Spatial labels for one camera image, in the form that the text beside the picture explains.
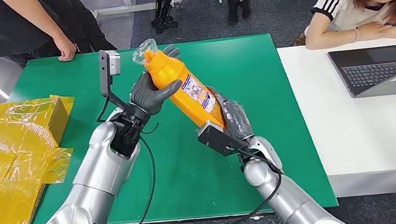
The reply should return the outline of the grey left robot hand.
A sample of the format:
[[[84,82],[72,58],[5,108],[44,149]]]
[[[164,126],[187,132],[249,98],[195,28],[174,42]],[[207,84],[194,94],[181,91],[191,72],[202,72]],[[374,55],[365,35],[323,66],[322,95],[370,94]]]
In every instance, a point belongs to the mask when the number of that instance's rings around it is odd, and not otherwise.
[[[175,79],[168,86],[159,89],[155,86],[150,73],[144,69],[130,91],[129,103],[145,112],[143,121],[147,122],[150,116],[160,112],[165,100],[174,95],[181,85],[182,81]]]

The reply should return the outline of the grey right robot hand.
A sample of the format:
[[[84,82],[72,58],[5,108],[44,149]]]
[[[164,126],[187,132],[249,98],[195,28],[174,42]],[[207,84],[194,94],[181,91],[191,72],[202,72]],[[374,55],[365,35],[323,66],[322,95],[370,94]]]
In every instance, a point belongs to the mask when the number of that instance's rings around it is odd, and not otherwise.
[[[226,134],[240,141],[249,142],[254,132],[243,107],[235,100],[227,99],[211,86],[206,88],[215,96],[220,105]]]

